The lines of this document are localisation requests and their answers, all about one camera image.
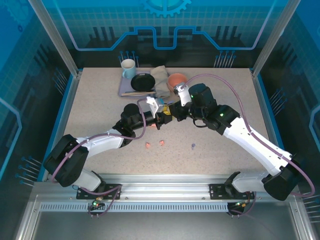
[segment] speckled countertop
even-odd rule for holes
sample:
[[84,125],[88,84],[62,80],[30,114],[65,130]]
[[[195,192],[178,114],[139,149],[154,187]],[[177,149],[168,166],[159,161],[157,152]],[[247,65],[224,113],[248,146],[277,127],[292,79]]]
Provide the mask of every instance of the speckled countertop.
[[[167,68],[167,71],[182,73],[188,78],[203,73],[225,78],[238,92],[249,124],[268,137],[249,69]],[[137,101],[118,96],[121,74],[121,68],[83,69],[65,134],[76,138],[92,136],[114,126],[125,105]],[[222,82],[202,77],[195,83],[205,83],[218,104],[230,105],[240,112],[235,96]],[[141,132],[142,129],[138,129],[136,135]],[[146,142],[151,144],[148,150]],[[196,144],[194,150],[191,149],[193,143]],[[263,166],[236,143],[215,131],[195,127],[191,119],[174,120],[163,125],[160,131],[148,127],[143,138],[93,156],[85,167],[99,174],[231,174],[263,170]]]

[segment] black frying pan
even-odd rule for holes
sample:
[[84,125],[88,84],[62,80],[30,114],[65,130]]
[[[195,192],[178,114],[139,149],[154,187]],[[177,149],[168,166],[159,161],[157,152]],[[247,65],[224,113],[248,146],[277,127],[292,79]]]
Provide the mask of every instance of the black frying pan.
[[139,73],[131,80],[131,87],[138,92],[148,92],[155,84],[155,78],[148,73]]

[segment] white mug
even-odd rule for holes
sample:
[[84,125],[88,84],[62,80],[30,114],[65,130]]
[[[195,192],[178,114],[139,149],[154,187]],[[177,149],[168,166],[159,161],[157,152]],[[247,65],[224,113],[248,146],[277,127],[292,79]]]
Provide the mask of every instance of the white mug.
[[132,79],[136,75],[136,62],[132,59],[125,59],[121,62],[123,69],[122,77]]

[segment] gear graphic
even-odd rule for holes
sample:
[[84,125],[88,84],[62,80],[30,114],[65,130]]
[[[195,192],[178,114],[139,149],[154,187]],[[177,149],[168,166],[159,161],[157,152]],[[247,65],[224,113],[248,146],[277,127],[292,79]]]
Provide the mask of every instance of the gear graphic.
[[19,24],[27,20],[29,15],[29,5],[27,0],[2,0],[11,17]]
[[174,14],[180,14],[180,10],[186,10],[186,5],[191,4],[191,0],[141,0],[141,3],[150,14],[166,18],[168,15],[173,17]]

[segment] gray cloth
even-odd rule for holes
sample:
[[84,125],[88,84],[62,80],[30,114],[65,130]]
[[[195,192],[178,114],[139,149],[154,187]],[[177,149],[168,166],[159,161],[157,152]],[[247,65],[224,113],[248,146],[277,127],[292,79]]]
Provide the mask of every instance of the gray cloth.
[[156,68],[151,69],[150,74],[155,79],[154,88],[156,96],[162,99],[170,97],[170,90],[167,86],[168,73],[165,66],[157,66]]

